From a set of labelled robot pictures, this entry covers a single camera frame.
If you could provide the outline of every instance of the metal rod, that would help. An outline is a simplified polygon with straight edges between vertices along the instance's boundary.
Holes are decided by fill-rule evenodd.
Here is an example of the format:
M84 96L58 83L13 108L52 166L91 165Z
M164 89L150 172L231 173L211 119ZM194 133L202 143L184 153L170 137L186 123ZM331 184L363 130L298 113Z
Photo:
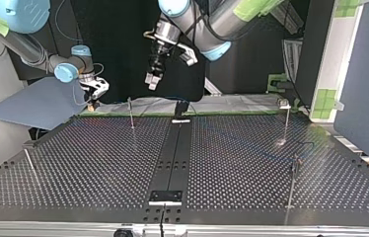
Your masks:
M129 108L129 117L131 119L131 127L132 129L135 128L134 122L133 122L133 115L132 115L132 101L131 98L128 98L128 108Z
M288 109L288 112L286 114L286 123L285 123L285 134L283 136L283 140L286 141L286 135L288 131L288 125L289 125L289 115L290 115L290 108Z
M27 158L28 158L29 164L31 165L31 168L33 170L36 170L36 168L34 166L34 163L32 162L31 155L29 154L28 149L25 149L24 151L25 151L25 154L27 155Z

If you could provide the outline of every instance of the black curtain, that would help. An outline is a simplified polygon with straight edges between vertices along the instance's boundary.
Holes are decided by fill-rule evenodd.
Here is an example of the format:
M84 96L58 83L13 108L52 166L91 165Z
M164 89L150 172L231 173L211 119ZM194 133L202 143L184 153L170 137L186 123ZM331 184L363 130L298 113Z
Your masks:
M152 41L142 34L152 30L159 19L157 0L72 0L71 3L84 42L91 48L95 62L105 65L102 76L111 83L102 102L148 96L201 99L206 61L200 54L199 63L187 67L175 50L157 91L148 90L144 83ZM182 42L191 45L185 37Z

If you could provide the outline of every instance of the metal frame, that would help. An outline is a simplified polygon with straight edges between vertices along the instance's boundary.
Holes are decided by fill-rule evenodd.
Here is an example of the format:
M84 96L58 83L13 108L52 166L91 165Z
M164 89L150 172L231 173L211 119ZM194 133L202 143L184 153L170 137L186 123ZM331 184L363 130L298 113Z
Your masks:
M138 236L160 236L159 225L104 223L0 222L0 236L102 236L111 237L117 229L130 229ZM346 226L213 226L165 225L168 236L369 236L367 227Z
M369 236L369 212L351 211L320 211L315 209L282 210L225 210L197 211L185 206L187 180L189 176L190 147L192 127L195 118L190 123L171 124L158 167L154 171L148 197L152 191L183 191L182 206L150 206L148 203L137 211L102 210L79 208L26 208L20 210L13 207L2 207L0 210L0 236L49 236L64 233L65 236L112 236L118 228L133 229L134 232L146 236L159 236L160 225L166 234L176 236L314 236L330 233L331 235ZM35 147L41 146L49 138L63 130L71 121L61 125L53 132L43 137ZM352 153L335 138L329 136L328 146L340 153L344 159L357 165L361 173L369 177L369 166ZM17 162L25 158L21 152L8 161Z

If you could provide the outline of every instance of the perforated metal table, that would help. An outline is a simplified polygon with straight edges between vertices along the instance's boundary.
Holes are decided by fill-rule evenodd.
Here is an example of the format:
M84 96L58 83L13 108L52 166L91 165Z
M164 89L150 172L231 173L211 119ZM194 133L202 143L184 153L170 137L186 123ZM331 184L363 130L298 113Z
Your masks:
M369 166L301 115L283 145L284 115L135 123L74 118L1 165L0 221L369 226Z

